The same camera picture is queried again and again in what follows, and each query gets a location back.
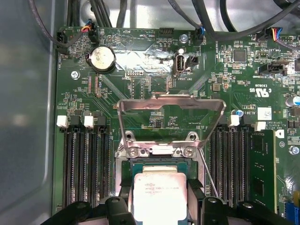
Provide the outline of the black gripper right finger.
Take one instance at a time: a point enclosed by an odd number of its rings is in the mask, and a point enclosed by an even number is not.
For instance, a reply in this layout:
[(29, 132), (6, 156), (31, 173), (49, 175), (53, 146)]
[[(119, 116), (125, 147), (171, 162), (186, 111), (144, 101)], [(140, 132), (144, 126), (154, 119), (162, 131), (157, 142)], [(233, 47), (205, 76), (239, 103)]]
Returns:
[(292, 222), (256, 202), (239, 202), (236, 208), (221, 199), (206, 197), (198, 179), (187, 180), (187, 208), (195, 225), (291, 225)]

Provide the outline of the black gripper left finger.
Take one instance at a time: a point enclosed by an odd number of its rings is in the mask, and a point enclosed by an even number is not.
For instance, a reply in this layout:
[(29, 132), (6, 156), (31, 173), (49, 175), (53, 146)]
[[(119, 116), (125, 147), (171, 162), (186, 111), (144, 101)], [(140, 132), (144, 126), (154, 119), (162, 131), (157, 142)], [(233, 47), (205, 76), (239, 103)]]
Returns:
[(121, 183), (118, 196), (104, 198), (96, 207), (78, 201), (63, 208), (48, 219), (49, 225), (134, 225), (135, 219), (128, 207), (132, 182)]

